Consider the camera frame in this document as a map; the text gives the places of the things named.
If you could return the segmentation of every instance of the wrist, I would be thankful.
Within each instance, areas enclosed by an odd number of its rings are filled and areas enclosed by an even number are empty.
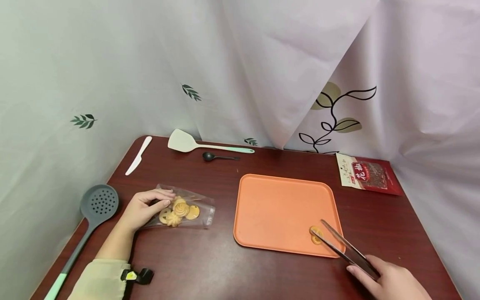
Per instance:
[[[137,229],[132,228],[131,226],[128,226],[125,222],[123,222],[122,218],[120,218],[120,220],[116,223],[115,227],[113,228],[112,232],[113,231],[121,235],[133,236],[137,231]]]

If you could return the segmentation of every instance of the beige sleeve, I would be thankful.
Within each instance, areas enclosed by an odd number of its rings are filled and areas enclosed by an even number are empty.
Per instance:
[[[121,300],[126,282],[120,279],[127,261],[95,259],[87,265],[68,300]]]

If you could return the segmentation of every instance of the white knife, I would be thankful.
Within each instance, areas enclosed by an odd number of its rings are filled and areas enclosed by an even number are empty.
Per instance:
[[[140,148],[140,151],[138,151],[137,156],[133,160],[132,164],[130,165],[130,168],[128,168],[125,175],[127,175],[127,176],[130,175],[133,172],[133,170],[135,170],[138,167],[138,165],[142,161],[142,154],[145,151],[145,149],[147,148],[148,144],[150,144],[151,141],[152,141],[151,136],[147,136],[145,138],[144,143],[142,144],[142,147]]]

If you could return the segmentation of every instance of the tongs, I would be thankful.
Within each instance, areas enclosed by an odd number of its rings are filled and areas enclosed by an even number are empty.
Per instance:
[[[325,245],[327,245],[336,254],[338,254],[338,256],[346,260],[347,263],[357,266],[358,268],[363,270],[365,273],[367,273],[373,280],[377,281],[380,278],[380,274],[372,266],[372,264],[367,260],[367,258],[360,251],[358,251],[357,248],[353,247],[353,245],[350,244],[349,241],[344,239],[335,229],[333,229],[333,227],[331,227],[330,224],[327,223],[327,221],[322,219],[321,222],[339,242],[344,244],[347,247],[347,249],[350,249],[355,253],[355,255],[358,257],[358,259],[355,259],[355,261],[357,262],[355,262],[351,257],[341,252],[339,249],[337,249],[337,247],[335,247],[329,241],[321,237],[318,233],[314,232],[311,229],[310,229],[310,233],[318,237],[322,242],[325,243]]]

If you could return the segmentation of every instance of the leaf print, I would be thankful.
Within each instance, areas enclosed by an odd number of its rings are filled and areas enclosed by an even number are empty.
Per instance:
[[[78,128],[90,129],[92,128],[93,123],[96,121],[94,116],[91,114],[80,115],[80,117],[82,117],[82,120],[79,117],[74,116],[74,119],[70,122],[75,122],[75,126],[80,125],[80,127]]]
[[[325,145],[326,143],[328,143],[329,141],[331,141],[332,139],[326,139],[326,140],[319,140],[319,141],[315,141],[315,144],[316,145]]]
[[[312,145],[312,148],[315,149],[317,153],[320,153],[316,146],[324,145],[330,142],[331,139],[323,138],[330,135],[332,132],[348,133],[362,129],[361,123],[354,118],[343,118],[341,120],[337,120],[337,116],[335,115],[333,108],[341,98],[351,97],[357,100],[365,101],[372,99],[376,95],[376,93],[377,87],[374,86],[373,88],[367,90],[352,90],[343,95],[340,95],[340,88],[335,83],[327,82],[320,95],[315,100],[315,103],[312,105],[312,108],[310,109],[319,110],[328,108],[330,110],[330,115],[333,119],[333,123],[320,122],[322,129],[326,133],[315,141],[313,141],[313,138],[311,136],[304,133],[299,133],[300,139],[302,140],[302,142]],[[337,152],[338,151],[330,151],[325,152],[324,154],[334,154]]]
[[[343,118],[338,121],[334,131],[341,133],[348,133],[362,129],[360,122],[354,118]]]
[[[372,99],[375,96],[376,93],[377,93],[377,87],[375,86],[375,87],[373,87],[371,89],[368,89],[368,90],[349,91],[345,95],[340,96],[338,99],[340,99],[342,97],[345,97],[345,96],[348,96],[348,97],[352,97],[352,98],[355,98],[355,99],[358,99],[358,100],[365,101],[365,100],[368,100],[368,99]]]
[[[202,98],[198,95],[198,92],[195,91],[191,86],[187,84],[183,84],[182,86],[183,92],[190,98],[194,99],[195,101],[201,101]]]
[[[333,128],[330,124],[328,124],[327,122],[322,122],[320,123],[320,125],[322,126],[322,129],[325,130],[325,131],[332,131]]]
[[[333,82],[327,82],[311,109],[331,108],[340,96],[340,88]]]
[[[315,144],[315,140],[309,136],[308,134],[304,134],[304,133],[299,133],[299,138],[302,140],[302,142],[304,143],[307,143],[307,144],[310,144],[310,145],[313,145]]]
[[[250,144],[252,146],[257,146],[257,141],[251,137],[249,137],[248,139],[244,139],[243,140],[244,142],[246,142],[247,144]]]

